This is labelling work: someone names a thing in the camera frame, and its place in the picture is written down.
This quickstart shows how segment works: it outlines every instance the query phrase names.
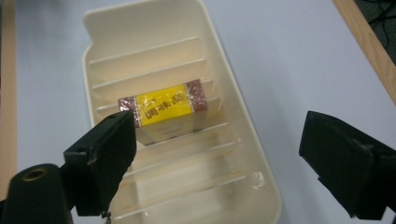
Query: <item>wooden edge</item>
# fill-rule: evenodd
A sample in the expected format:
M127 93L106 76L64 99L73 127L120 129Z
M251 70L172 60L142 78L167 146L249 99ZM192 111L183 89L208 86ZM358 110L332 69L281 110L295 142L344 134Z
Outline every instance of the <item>wooden edge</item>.
M374 68L388 95L396 104L396 67L354 0L333 0L349 30Z
M9 180L17 173L17 79L14 0L3 0L2 9L0 200L7 197Z

